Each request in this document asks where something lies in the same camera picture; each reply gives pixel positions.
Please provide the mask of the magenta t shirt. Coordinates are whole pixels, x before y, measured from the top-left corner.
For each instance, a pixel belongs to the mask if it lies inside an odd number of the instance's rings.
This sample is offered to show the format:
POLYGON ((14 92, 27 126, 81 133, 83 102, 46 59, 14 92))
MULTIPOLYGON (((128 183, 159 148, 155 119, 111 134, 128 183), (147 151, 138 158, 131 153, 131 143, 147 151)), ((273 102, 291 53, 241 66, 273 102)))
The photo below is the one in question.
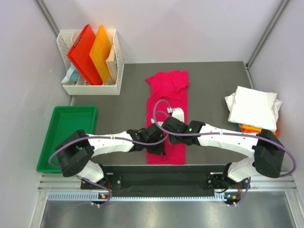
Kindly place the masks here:
MULTIPOLYGON (((188 93, 190 85, 187 71, 159 72, 146 79, 150 85, 151 95, 147 100, 146 126, 151 125, 153 108, 157 101, 164 99, 172 108, 181 108, 185 114, 185 122, 188 122, 188 93)), ((149 165, 184 165, 186 162, 186 145, 171 145, 169 140, 164 142, 165 155, 147 153, 146 159, 149 165)))

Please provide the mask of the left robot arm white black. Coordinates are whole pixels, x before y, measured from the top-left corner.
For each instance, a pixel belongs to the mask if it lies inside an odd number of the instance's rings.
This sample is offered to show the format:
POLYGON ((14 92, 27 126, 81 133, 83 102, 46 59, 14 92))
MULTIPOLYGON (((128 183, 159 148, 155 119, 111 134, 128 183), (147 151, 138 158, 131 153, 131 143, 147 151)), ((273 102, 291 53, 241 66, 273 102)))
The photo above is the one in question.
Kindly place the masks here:
POLYGON ((97 188, 105 187, 109 178, 102 164, 93 157, 113 152, 148 152, 164 155, 165 135, 156 124, 140 130, 127 130, 117 134, 92 135, 77 130, 55 150, 64 177, 78 176, 97 188))

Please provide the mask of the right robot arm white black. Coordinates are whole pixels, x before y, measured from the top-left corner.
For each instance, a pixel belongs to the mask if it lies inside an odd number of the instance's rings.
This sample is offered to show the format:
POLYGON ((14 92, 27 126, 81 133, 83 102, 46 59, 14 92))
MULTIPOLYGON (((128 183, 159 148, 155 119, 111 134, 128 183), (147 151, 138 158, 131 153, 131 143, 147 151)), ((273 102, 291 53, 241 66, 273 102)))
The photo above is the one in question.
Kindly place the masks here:
POLYGON ((259 174, 269 178, 280 177, 285 152, 280 148, 280 141, 269 130, 246 137, 204 122, 185 124, 174 117, 168 117, 161 126, 171 133, 169 138, 173 144, 217 147, 245 156, 241 161, 228 163, 221 175, 213 177, 210 180, 213 188, 233 188, 259 174))

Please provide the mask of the wooden board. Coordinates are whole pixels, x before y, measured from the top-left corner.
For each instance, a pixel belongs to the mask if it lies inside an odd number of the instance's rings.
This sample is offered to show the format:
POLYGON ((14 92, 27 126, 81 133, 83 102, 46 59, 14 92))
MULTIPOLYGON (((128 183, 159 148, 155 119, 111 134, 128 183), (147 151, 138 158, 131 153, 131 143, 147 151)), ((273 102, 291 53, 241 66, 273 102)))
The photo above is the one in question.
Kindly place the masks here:
POLYGON ((116 60, 116 53, 114 45, 112 45, 110 54, 106 60, 107 67, 109 69, 111 78, 112 78, 112 85, 116 84, 117 76, 118 76, 118 66, 117 66, 117 60, 116 60))

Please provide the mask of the folded white t shirt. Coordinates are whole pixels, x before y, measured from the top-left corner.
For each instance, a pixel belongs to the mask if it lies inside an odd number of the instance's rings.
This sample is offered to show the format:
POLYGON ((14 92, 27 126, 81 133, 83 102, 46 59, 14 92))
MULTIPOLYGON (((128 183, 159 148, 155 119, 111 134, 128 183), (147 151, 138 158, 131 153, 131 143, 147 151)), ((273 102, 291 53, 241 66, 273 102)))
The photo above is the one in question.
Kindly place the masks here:
POLYGON ((238 86, 234 93, 225 97, 225 102, 229 110, 229 122, 272 132, 277 130, 279 110, 283 104, 277 99, 277 93, 238 86))

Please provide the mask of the green plastic tray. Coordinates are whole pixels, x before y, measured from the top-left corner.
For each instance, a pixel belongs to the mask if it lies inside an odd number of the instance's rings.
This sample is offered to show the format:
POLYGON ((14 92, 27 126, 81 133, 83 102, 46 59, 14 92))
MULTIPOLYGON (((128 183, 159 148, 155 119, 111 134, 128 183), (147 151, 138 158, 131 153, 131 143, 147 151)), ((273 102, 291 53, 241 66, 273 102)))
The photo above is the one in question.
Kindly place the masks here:
POLYGON ((96 106, 57 106, 54 108, 40 158, 37 172, 60 173, 61 169, 49 164, 50 156, 66 138, 77 130, 95 134, 96 106))

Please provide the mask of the orange plastic board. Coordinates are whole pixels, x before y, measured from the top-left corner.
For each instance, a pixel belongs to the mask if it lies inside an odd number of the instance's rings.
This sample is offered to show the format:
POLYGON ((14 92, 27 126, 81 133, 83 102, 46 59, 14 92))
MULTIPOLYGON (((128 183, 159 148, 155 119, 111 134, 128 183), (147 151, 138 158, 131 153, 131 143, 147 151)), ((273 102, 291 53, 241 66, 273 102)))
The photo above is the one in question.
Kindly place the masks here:
POLYGON ((103 84, 106 86, 113 84, 113 80, 106 63, 106 60, 110 55, 111 48, 112 45, 106 30, 103 25, 100 25, 89 55, 101 80, 103 81, 103 84))

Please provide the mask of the red plastic board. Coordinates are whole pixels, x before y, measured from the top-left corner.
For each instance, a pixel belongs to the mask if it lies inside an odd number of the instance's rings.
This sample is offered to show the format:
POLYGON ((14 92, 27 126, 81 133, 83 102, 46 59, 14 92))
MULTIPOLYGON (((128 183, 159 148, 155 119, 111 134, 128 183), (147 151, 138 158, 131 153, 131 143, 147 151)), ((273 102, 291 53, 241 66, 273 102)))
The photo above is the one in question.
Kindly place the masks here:
POLYGON ((87 24, 74 41, 67 57, 89 85, 101 86, 103 81, 89 55, 95 37, 91 26, 87 24))

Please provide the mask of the white plastic basket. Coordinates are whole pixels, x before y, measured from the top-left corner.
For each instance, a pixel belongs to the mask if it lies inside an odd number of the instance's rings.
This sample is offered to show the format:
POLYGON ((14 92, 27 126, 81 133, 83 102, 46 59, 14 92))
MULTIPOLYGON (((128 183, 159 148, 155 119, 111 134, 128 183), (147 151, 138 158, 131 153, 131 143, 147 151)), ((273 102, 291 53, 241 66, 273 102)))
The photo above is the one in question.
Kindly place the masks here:
MULTIPOLYGON (((62 56, 66 69, 70 68, 71 62, 67 57, 68 51, 74 41, 80 34, 80 30, 62 30, 57 36, 57 46, 62 56)), ((69 95, 119 95, 123 80, 124 59, 118 39, 118 32, 115 29, 106 31, 111 44, 115 48, 117 62, 117 81, 114 85, 89 85, 86 80, 80 76, 77 82, 69 81, 63 84, 63 88, 69 95)))

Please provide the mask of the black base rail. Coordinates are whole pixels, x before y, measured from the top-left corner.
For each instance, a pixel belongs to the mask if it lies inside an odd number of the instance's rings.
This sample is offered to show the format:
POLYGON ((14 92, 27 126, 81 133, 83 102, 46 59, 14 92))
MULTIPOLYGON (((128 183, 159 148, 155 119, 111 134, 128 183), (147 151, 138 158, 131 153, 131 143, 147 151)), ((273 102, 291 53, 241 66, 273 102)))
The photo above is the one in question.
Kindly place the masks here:
POLYGON ((136 165, 104 166, 109 178, 105 186, 113 196, 190 197, 211 196, 216 191, 245 190, 248 179, 226 181, 224 165, 136 165))

